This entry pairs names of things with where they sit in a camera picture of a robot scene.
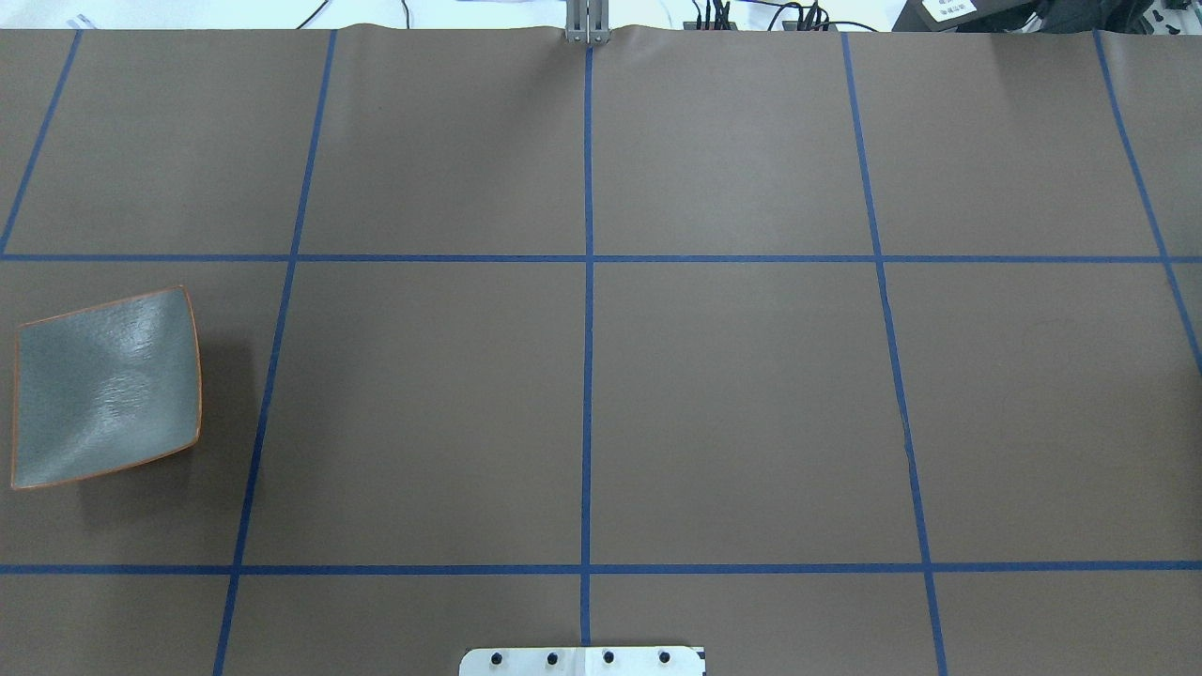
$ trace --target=white metal plate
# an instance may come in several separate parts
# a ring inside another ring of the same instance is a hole
[[[685,646],[476,648],[459,676],[704,676],[704,656]]]

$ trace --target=gray mat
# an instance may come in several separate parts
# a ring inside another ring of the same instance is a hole
[[[204,372],[0,492],[2,670],[1202,672],[1200,58],[0,34],[0,318],[185,284]]]

